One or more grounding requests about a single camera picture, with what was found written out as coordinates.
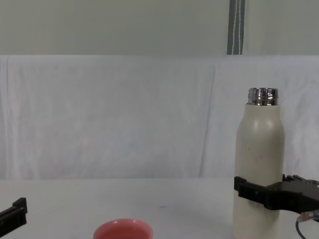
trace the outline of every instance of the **white curtain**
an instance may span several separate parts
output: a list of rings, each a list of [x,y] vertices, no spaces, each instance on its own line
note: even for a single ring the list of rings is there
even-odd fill
[[[0,57],[0,178],[232,177],[250,87],[280,90],[285,173],[319,179],[319,57]]]

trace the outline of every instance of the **cable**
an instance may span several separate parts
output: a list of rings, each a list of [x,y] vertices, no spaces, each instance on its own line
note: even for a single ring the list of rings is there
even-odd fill
[[[299,229],[299,223],[306,222],[309,220],[319,220],[319,209],[314,210],[314,211],[310,211],[310,212],[301,213],[300,216],[297,218],[296,230],[302,239],[306,239],[306,238],[304,237],[304,235],[301,233],[301,231]]]
[[[298,235],[302,238],[302,239],[307,239],[304,237],[304,235],[301,233],[300,229],[299,229],[299,222],[298,219],[296,220],[296,230],[298,232]]]

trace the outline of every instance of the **water bottle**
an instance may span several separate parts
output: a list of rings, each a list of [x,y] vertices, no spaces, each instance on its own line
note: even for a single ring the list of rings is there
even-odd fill
[[[285,132],[280,120],[278,90],[251,88],[236,137],[235,175],[268,186],[282,181]],[[234,195],[235,239],[273,239],[279,211]]]

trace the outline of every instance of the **wire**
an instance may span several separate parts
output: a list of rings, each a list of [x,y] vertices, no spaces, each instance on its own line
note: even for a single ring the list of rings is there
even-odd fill
[[[298,232],[298,235],[302,238],[302,239],[307,239],[304,237],[304,235],[301,233],[300,229],[299,229],[299,222],[298,220],[296,221],[296,230]]]

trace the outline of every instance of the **gray wall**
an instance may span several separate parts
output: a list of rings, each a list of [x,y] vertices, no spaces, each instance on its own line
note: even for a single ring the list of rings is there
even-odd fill
[[[225,55],[228,0],[1,0],[0,54]]]
[[[245,55],[318,55],[318,0],[246,0]]]

